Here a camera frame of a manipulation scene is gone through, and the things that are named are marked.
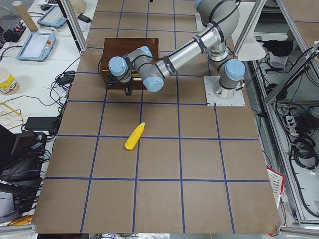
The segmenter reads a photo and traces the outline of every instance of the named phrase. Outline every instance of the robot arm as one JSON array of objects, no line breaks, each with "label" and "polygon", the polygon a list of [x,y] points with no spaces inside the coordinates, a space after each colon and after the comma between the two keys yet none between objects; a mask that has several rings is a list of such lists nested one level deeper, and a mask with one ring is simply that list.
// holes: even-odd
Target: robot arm
[{"label": "robot arm", "polygon": [[154,65],[151,63],[152,54],[146,46],[124,57],[113,57],[109,62],[109,69],[118,81],[128,82],[132,77],[131,72],[137,71],[147,90],[156,92],[163,87],[164,78],[174,74],[193,58],[209,51],[208,60],[221,75],[220,82],[224,81],[222,86],[226,90],[236,88],[237,79],[242,76],[238,76],[238,71],[233,69],[238,67],[234,67],[234,64],[227,70],[227,65],[232,60],[229,59],[225,39],[231,36],[239,21],[238,6],[234,0],[196,0],[195,8],[206,26],[202,32]]}]

